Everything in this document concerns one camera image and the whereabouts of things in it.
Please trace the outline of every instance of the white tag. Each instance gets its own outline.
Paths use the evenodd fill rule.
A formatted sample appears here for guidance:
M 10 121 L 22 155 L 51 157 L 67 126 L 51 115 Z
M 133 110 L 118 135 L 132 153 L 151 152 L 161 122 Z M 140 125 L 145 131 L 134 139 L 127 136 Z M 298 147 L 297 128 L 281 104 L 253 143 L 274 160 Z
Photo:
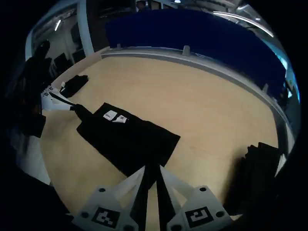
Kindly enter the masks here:
M 127 120 L 126 117 L 120 115 L 120 116 L 119 116 L 115 121 L 113 121 L 113 122 L 116 122 L 116 123 L 125 123 L 126 120 Z
M 117 112 L 114 112 L 114 111 L 110 110 L 109 112 L 107 112 L 107 113 L 104 115 L 104 118 L 110 121 L 110 120 L 112 120 L 116 115 L 117 115 Z

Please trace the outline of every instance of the folded black garment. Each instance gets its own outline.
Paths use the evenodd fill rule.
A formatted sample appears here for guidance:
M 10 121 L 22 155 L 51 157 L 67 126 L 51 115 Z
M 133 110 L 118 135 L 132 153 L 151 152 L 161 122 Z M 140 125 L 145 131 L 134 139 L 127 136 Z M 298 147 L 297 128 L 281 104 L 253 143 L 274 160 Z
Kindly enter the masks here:
M 72 79 L 65 83 L 65 87 L 60 91 L 65 98 L 75 95 L 88 81 L 87 75 L 75 75 Z
M 156 181 L 159 164 L 166 165 L 180 139 L 154 123 L 107 103 L 92 117 L 85 117 L 77 131 L 126 176 L 146 165 L 150 187 Z
M 229 215 L 245 213 L 272 186 L 282 153 L 267 144 L 251 145 L 245 158 L 238 160 L 227 192 L 224 208 Z

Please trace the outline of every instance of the ceiling light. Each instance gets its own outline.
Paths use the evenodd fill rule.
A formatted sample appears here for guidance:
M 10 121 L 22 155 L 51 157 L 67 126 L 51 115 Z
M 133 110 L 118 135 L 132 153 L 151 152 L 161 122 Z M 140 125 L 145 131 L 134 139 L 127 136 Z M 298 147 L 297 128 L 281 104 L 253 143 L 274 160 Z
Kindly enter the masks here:
M 241 6 L 241 7 L 238 7 L 238 10 L 242 10 L 242 9 L 246 8 L 247 6 L 248 6 L 248 4 L 244 5 L 244 6 Z
M 59 20 L 55 26 L 55 31 L 58 29 L 59 25 L 60 25 L 61 20 Z
M 239 15 L 236 15 L 236 14 L 232 14 L 232 13 L 226 13 L 226 12 L 219 12 L 219 11 L 214 11 L 213 14 L 215 15 L 222 15 L 222 16 L 228 16 L 228 17 L 231 17 L 231 18 L 237 18 L 237 19 L 240 19 L 240 20 L 243 20 L 247 23 L 250 23 L 258 28 L 260 28 L 261 30 L 263 30 L 265 33 L 267 33 L 269 36 L 271 36 L 272 38 L 274 37 L 274 34 L 269 31 L 268 29 L 266 29 L 264 26 L 262 26 L 261 24 L 259 23 L 256 23 L 255 21 L 252 21 L 251 19 L 249 18 L 244 18 L 242 16 L 239 16 Z

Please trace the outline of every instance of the blue wall panel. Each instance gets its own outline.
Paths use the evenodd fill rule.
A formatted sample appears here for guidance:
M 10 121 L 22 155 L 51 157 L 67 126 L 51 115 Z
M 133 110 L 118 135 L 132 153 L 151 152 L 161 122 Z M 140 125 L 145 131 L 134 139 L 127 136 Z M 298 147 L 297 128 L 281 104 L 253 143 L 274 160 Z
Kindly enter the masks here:
M 228 20 L 195 10 L 153 10 L 117 18 L 105 26 L 111 47 L 152 46 L 183 49 L 219 60 L 265 83 L 275 98 L 285 80 L 276 55 L 253 32 Z

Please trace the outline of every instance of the black t-shirt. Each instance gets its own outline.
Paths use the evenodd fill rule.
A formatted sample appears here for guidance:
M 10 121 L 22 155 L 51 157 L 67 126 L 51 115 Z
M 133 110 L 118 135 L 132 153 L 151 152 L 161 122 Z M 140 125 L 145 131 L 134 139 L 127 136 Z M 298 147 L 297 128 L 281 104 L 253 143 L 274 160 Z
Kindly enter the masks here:
M 77 131 L 126 176 L 146 165 L 150 186 L 156 181 L 158 166 L 165 166 L 180 139 L 154 123 L 107 103 L 83 120 Z

